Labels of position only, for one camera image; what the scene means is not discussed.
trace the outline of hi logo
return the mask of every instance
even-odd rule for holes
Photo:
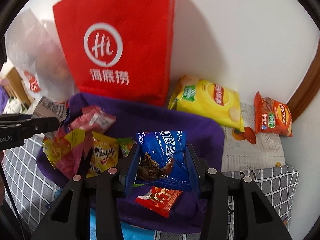
[[[123,52],[119,32],[110,24],[96,23],[84,35],[84,51],[88,58],[100,67],[112,67]]]

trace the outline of white plastic bag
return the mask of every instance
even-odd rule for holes
[[[77,88],[61,47],[30,9],[11,23],[5,44],[8,58],[32,97],[65,102],[75,94]]]

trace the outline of black cable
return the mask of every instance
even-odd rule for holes
[[[26,238],[25,238],[25,232],[24,232],[24,229],[23,229],[22,221],[21,221],[21,217],[20,217],[20,215],[19,215],[19,213],[18,213],[16,204],[14,203],[14,200],[13,200],[13,197],[12,197],[12,194],[11,194],[11,191],[10,191],[10,188],[9,188],[9,185],[8,185],[8,182],[7,182],[7,179],[6,179],[6,177],[5,177],[5,174],[4,174],[2,165],[0,165],[0,175],[1,175],[1,177],[2,177],[3,184],[4,184],[4,187],[5,187],[5,190],[7,191],[7,194],[8,194],[8,196],[9,196],[9,199],[10,199],[11,205],[12,205],[12,207],[13,207],[13,210],[14,210],[14,212],[15,212],[15,214],[16,214],[16,216],[17,216],[17,219],[18,219],[18,221],[19,221],[23,240],[26,240]]]

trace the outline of snack wrapper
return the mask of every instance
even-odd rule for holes
[[[292,137],[292,117],[287,105],[271,98],[254,98],[255,133],[276,133]]]
[[[43,152],[54,168],[58,168],[68,179],[77,174],[83,151],[85,131],[75,129],[62,138],[44,138]]]
[[[67,107],[65,104],[56,103],[46,97],[42,97],[33,111],[31,118],[42,117],[56,117],[61,124],[67,117]],[[57,132],[49,132],[44,135],[53,140],[57,136]]]
[[[92,132],[92,158],[87,178],[98,176],[107,169],[115,167],[119,160],[119,143],[117,139]]]
[[[168,109],[198,114],[244,132],[239,94],[197,77],[183,76],[171,96]]]
[[[144,196],[138,196],[135,202],[169,218],[169,212],[182,191],[153,186]]]
[[[120,149],[122,151],[123,157],[127,157],[131,151],[131,148],[134,144],[137,144],[136,141],[132,140],[132,138],[118,138],[118,143],[120,144]]]
[[[87,132],[83,151],[85,159],[92,148],[92,132],[103,134],[115,121],[115,116],[106,114],[99,106],[87,106],[82,108],[82,115],[70,123],[69,130],[79,128]]]
[[[184,163],[187,132],[145,132],[138,133],[137,138],[141,146],[141,162],[136,184],[191,191]]]

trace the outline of white wall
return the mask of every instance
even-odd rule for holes
[[[53,20],[59,0],[30,0]],[[287,102],[312,61],[319,30],[296,0],[177,0],[172,83],[185,73]]]
[[[320,215],[320,93],[292,124],[292,138],[281,138],[285,162],[300,172],[292,205],[290,233],[303,239]]]

